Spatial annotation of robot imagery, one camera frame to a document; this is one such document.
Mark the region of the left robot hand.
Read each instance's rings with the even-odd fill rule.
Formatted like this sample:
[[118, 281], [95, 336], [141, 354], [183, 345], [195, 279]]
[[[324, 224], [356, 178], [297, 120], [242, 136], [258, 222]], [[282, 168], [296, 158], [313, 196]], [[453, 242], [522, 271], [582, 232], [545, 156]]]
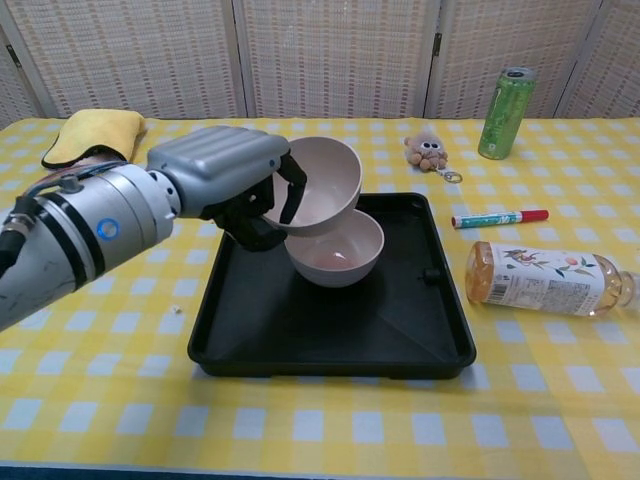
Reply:
[[181, 218], [212, 221], [251, 252], [271, 250], [287, 237], [263, 218], [275, 206], [273, 176], [287, 183], [283, 225], [293, 220], [307, 184], [286, 138], [242, 127], [202, 128], [156, 145], [147, 169], [172, 183]]

